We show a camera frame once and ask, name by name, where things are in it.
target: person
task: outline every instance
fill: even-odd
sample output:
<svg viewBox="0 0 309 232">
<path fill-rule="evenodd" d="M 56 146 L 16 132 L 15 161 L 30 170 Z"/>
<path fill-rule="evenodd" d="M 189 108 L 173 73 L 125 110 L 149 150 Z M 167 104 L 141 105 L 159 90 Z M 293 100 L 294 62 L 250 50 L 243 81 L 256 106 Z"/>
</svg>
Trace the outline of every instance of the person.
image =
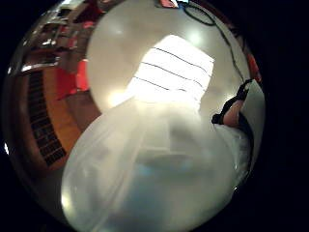
<svg viewBox="0 0 309 232">
<path fill-rule="evenodd" d="M 249 174 L 254 146 L 253 131 L 241 113 L 252 80 L 247 79 L 241 84 L 237 94 L 226 101 L 221 112 L 214 114 L 211 119 L 217 132 L 222 136 L 235 158 L 238 186 L 244 182 Z"/>
</svg>

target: plastic bag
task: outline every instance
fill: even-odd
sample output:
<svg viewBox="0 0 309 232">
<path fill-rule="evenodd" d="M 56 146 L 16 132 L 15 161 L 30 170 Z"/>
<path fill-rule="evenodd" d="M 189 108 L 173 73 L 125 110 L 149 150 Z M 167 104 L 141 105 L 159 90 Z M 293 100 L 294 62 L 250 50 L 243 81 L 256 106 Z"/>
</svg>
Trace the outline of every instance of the plastic bag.
<svg viewBox="0 0 309 232">
<path fill-rule="evenodd" d="M 168 36 L 144 56 L 129 100 L 98 117 L 67 162 L 62 205 L 78 231 L 187 231 L 236 186 L 234 158 L 198 113 L 213 59 Z"/>
<path fill-rule="evenodd" d="M 78 231 L 186 231 L 231 199 L 233 156 L 214 152 L 197 111 L 131 99 L 100 116 L 70 154 L 63 209 Z"/>
</svg>

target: dark background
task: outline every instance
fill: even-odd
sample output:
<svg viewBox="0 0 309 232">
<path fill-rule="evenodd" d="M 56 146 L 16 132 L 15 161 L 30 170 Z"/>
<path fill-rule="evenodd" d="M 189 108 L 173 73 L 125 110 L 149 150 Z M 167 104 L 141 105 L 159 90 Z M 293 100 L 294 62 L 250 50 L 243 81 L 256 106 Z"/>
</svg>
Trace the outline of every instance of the dark background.
<svg viewBox="0 0 309 232">
<path fill-rule="evenodd" d="M 57 2 L 1 1 L 1 86 L 17 44 Z M 267 121 L 262 152 L 247 184 L 231 204 L 197 231 L 309 231 L 306 9 L 292 0 L 210 2 L 241 29 L 253 50 L 264 79 Z M 30 199 L 2 144 L 0 231 L 65 231 Z"/>
</svg>

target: wooden panel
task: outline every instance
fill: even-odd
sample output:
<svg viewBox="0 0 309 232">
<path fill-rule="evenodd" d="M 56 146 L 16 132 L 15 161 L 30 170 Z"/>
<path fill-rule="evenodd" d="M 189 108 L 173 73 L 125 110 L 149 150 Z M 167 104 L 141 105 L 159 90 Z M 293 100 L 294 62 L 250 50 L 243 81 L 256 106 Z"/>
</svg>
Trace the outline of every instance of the wooden panel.
<svg viewBox="0 0 309 232">
<path fill-rule="evenodd" d="M 57 101 L 56 69 L 43 71 L 43 91 L 46 107 L 53 128 L 67 153 L 70 152 L 81 132 L 70 114 L 65 101 Z"/>
</svg>

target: black cable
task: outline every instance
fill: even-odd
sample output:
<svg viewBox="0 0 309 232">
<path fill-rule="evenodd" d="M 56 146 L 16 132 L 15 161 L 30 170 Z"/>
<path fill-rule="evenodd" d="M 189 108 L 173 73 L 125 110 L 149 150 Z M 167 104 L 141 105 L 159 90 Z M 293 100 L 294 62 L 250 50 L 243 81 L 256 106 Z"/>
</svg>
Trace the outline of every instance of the black cable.
<svg viewBox="0 0 309 232">
<path fill-rule="evenodd" d="M 202 14 L 205 15 L 211 22 L 205 22 L 205 21 L 203 21 L 202 19 L 200 19 L 200 18 L 194 16 L 192 13 L 190 13 L 190 12 L 188 11 L 188 9 L 194 9 L 194 10 L 196 10 L 196 11 L 202 13 Z M 185 13 L 186 15 L 188 15 L 189 17 L 191 17 L 191 18 L 197 20 L 198 22 L 200 22 L 200 23 L 202 23 L 202 24 L 204 24 L 204 25 L 207 25 L 207 26 L 215 26 L 215 27 L 217 28 L 217 30 L 219 31 L 219 33 L 220 33 L 222 39 L 224 40 L 225 44 L 229 46 L 230 52 L 231 52 L 231 57 L 232 57 L 233 66 L 234 66 L 235 70 L 237 71 L 237 73 L 239 74 L 239 76 L 240 76 L 242 82 L 244 82 L 243 75 L 242 75 L 242 73 L 241 73 L 241 71 L 240 71 L 240 69 L 239 69 L 239 67 L 238 67 L 238 65 L 237 65 L 237 63 L 236 63 L 235 55 L 234 55 L 234 51 L 233 51 L 233 49 L 232 49 L 232 46 L 231 46 L 230 42 L 228 41 L 228 39 L 226 38 L 226 36 L 225 36 L 224 32 L 222 31 L 222 29 L 221 29 L 221 28 L 217 25 L 217 23 L 215 22 L 214 18 L 212 18 L 212 17 L 211 17 L 206 11 L 204 11 L 203 9 L 198 8 L 198 7 L 195 7 L 195 6 L 192 6 L 192 5 L 190 5 L 190 4 L 183 4 L 183 11 L 184 11 L 184 13 Z"/>
</svg>

